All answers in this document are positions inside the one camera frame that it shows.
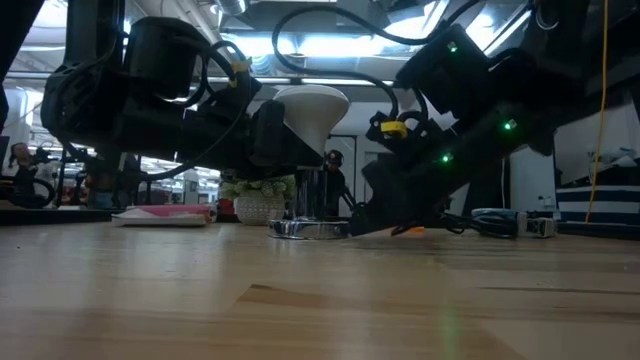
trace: round metal plate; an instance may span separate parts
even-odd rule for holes
[[[349,237],[346,221],[323,222],[316,220],[272,220],[270,237],[292,240],[337,240]]]

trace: yellow cable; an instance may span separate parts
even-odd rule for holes
[[[604,0],[604,38],[602,40],[602,102],[600,103],[600,133],[598,134],[598,146],[596,147],[596,163],[593,169],[593,184],[591,184],[591,197],[585,223],[589,223],[593,199],[596,197],[596,181],[598,179],[598,163],[600,160],[600,148],[602,146],[602,134],[604,133],[604,112],[607,102],[607,38],[609,34],[609,0]]]

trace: wooden table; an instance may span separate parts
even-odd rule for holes
[[[640,359],[640,243],[0,228],[1,359]]]

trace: white funnel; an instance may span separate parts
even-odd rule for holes
[[[322,85],[293,86],[279,91],[273,99],[285,105],[285,124],[324,158],[327,137],[349,110],[349,99]]]

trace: wire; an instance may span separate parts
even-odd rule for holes
[[[607,45],[609,35],[609,0],[604,0],[604,31],[602,39],[602,101],[600,102],[600,130],[598,133],[598,146],[596,147],[596,160],[593,173],[593,182],[591,184],[591,196],[589,197],[589,207],[584,222],[589,223],[593,200],[596,197],[596,184],[598,181],[598,163],[600,162],[600,150],[602,148],[602,138],[605,124],[605,110],[607,104]]]
[[[36,111],[40,106],[42,106],[42,101],[40,101],[38,104],[36,104],[36,106],[34,106],[33,108],[31,108],[31,110],[27,111],[25,114],[23,114],[22,116],[20,116],[19,118],[17,118],[16,120],[10,122],[9,124],[5,125],[2,130],[5,130],[15,124],[20,123],[20,121],[22,121],[24,118],[26,118],[27,116],[29,116],[29,114],[32,114],[34,111]]]
[[[505,199],[505,188],[504,188],[504,169],[505,169],[505,158],[502,158],[502,175],[500,176],[500,192],[502,193],[502,208],[507,207],[507,201]]]
[[[51,140],[44,140],[43,142],[40,143],[40,145],[38,145],[38,147],[44,148],[44,144],[51,144],[51,147],[55,145]]]
[[[513,239],[518,236],[518,221],[515,218],[500,215],[498,213],[481,214],[471,218],[449,213],[441,213],[446,224],[445,229],[462,234],[467,228],[474,229],[481,235],[498,239]]]
[[[438,27],[446,28],[448,26],[451,26],[451,24],[453,24],[454,21],[456,21],[460,17],[460,15],[464,14],[467,10],[469,10],[479,2],[480,0],[467,1],[466,3],[464,3],[464,5],[460,6],[456,11],[454,11],[453,14],[451,14],[451,16],[447,18],[447,20],[444,20],[440,25],[438,25]]]
[[[538,24],[538,27],[544,31],[550,31],[555,29],[556,27],[558,27],[558,24],[560,23],[560,20],[556,19],[556,22],[553,23],[552,25],[549,25],[545,22],[545,20],[542,18],[542,11],[540,11],[540,6],[538,6],[538,8],[535,10],[536,12],[536,24]]]
[[[235,44],[230,43],[228,41],[220,41],[220,42],[218,42],[216,44],[213,44],[210,48],[207,49],[208,50],[207,53],[211,54],[213,52],[217,52],[217,49],[221,48],[222,46],[232,47],[236,51],[236,54],[240,59],[246,60],[246,56],[242,53],[242,51]],[[62,88],[62,86],[68,86],[68,84],[70,83],[71,80],[73,80],[74,78],[77,78],[78,76],[82,75],[82,73],[78,74],[78,71],[86,72],[92,66],[99,65],[100,63],[102,63],[103,61],[108,59],[109,56],[110,56],[110,53],[107,53],[107,54],[105,54],[104,56],[102,56],[100,59],[98,59],[97,61],[95,61],[93,63],[82,65],[82,66],[78,67],[76,72],[70,74],[67,78],[65,78],[63,81],[61,81],[60,87]],[[242,72],[241,74],[244,75],[244,76],[238,76],[238,77],[246,78],[246,80],[245,80],[246,84],[245,84],[244,88],[247,91],[247,100],[245,101],[243,106],[240,108],[240,110],[238,111],[238,115],[236,116],[234,121],[231,123],[231,125],[227,128],[227,130],[211,146],[209,146],[203,153],[201,153],[200,155],[196,156],[195,158],[183,163],[182,165],[176,166],[175,168],[173,168],[171,170],[168,170],[168,171],[165,171],[165,172],[162,172],[162,173],[157,173],[157,174],[136,173],[136,176],[139,176],[139,179],[141,181],[158,181],[158,180],[162,180],[162,179],[172,178],[172,177],[174,177],[176,175],[179,175],[179,174],[181,174],[181,173],[193,168],[194,166],[196,166],[198,164],[198,162],[200,162],[202,159],[204,159],[206,156],[208,156],[211,153],[211,151],[213,151],[213,149],[220,142],[222,142],[222,140],[224,140],[227,137],[227,135],[229,135],[229,133],[231,131],[233,131],[233,129],[235,129],[236,125],[242,119],[242,116],[246,113],[247,107],[251,103],[251,76],[250,76],[248,71]],[[203,84],[204,81],[206,81],[208,83],[208,78],[207,78],[206,72],[204,72],[201,75],[202,75],[202,77],[201,77],[201,85]],[[76,149],[71,144],[70,141],[67,141],[66,139],[61,139],[61,138],[58,138],[58,140],[60,141],[62,146],[67,149],[67,151],[71,154],[71,156],[73,156],[75,158],[78,158],[78,159],[82,159],[86,163],[97,164],[98,162],[101,162],[101,160],[96,159],[94,157],[91,157],[91,156],[79,151],[78,149]],[[123,171],[118,171],[118,174],[132,175],[131,173],[123,172]]]
[[[216,51],[217,48],[214,48],[213,46],[209,46],[208,43],[203,43],[201,41],[196,41],[191,38],[187,38],[183,36],[175,37],[173,38],[173,41],[175,41],[176,43],[181,43],[181,44],[190,46],[200,51],[200,57],[202,59],[202,68],[200,70],[200,83],[198,85],[198,89],[189,98],[189,100],[187,100],[187,102],[184,103],[183,105],[185,107],[189,107],[197,103],[204,95],[204,90],[206,90],[210,95],[210,98],[207,99],[205,103],[208,103],[208,104],[212,103],[213,100],[215,100],[216,91],[213,89],[213,87],[211,87],[211,84],[209,83],[209,78],[208,78],[209,61],[213,60],[220,67],[220,69],[222,69],[222,71],[229,77],[229,80],[233,81],[236,75],[233,72],[233,68],[231,67],[231,64],[229,63],[229,61],[227,61],[227,59],[224,56],[222,56],[222,54]]]
[[[402,38],[399,36],[395,36],[395,35],[391,35],[389,33],[387,33],[386,31],[384,31],[383,29],[374,26],[373,24],[369,23],[368,21],[366,21],[365,19],[347,11],[347,10],[343,10],[341,8],[336,8],[336,7],[331,7],[331,6],[323,6],[323,5],[317,5],[317,6],[310,6],[310,7],[305,7],[302,9],[298,9],[295,11],[290,12],[289,14],[285,15],[282,19],[280,19],[280,21],[276,24],[276,26],[273,29],[273,34],[271,36],[271,43],[273,45],[273,54],[276,57],[276,59],[278,59],[278,61],[280,61],[282,63],[282,65],[286,66],[287,68],[299,72],[299,73],[303,73],[303,74],[309,74],[309,75],[320,75],[320,76],[339,76],[339,77],[347,77],[347,78],[355,78],[355,79],[360,79],[360,80],[365,80],[368,81],[372,84],[374,84],[375,86],[379,87],[380,89],[382,89],[387,96],[389,96],[389,99],[391,100],[391,112],[390,112],[390,117],[391,118],[396,118],[398,116],[398,98],[395,95],[395,93],[393,92],[393,89],[388,86],[387,84],[383,83],[381,80],[367,75],[367,74],[362,74],[362,73],[358,73],[358,72],[354,72],[354,71],[329,71],[329,70],[320,70],[320,69],[308,69],[308,68],[304,68],[298,65],[295,65],[293,63],[291,63],[279,50],[278,50],[278,38],[280,36],[280,32],[282,32],[282,28],[284,27],[284,25],[286,23],[288,23],[291,19],[293,19],[294,17],[298,16],[298,15],[302,15],[308,12],[314,12],[314,11],[318,11],[318,12],[331,12],[331,13],[336,13],[338,15],[344,16],[347,19],[359,24],[360,26],[364,27],[365,29],[378,34],[386,39],[395,41],[395,42],[399,42],[399,43],[405,43],[408,42],[408,45],[421,45],[426,43],[424,39],[406,39],[406,38]]]
[[[429,107],[427,106],[427,101],[424,99],[422,92],[417,87],[411,88],[413,90],[413,94],[416,96],[416,100],[418,101],[418,106],[420,106],[420,112],[422,113],[424,121],[429,120]]]
[[[24,196],[24,195],[16,194],[11,191],[7,191],[5,189],[5,186],[0,184],[0,193],[2,193],[5,196],[5,198],[13,205],[20,206],[25,209],[41,209],[49,205],[49,203],[51,203],[51,201],[53,201],[53,198],[55,197],[56,192],[53,186],[51,186],[51,184],[49,184],[47,181],[44,181],[41,179],[34,178],[34,179],[25,180],[25,179],[18,179],[15,176],[0,175],[0,181],[11,181],[16,185],[17,183],[20,183],[20,182],[39,184],[44,186],[45,189],[47,189],[48,195],[46,198],[42,196],[37,196],[37,195]]]

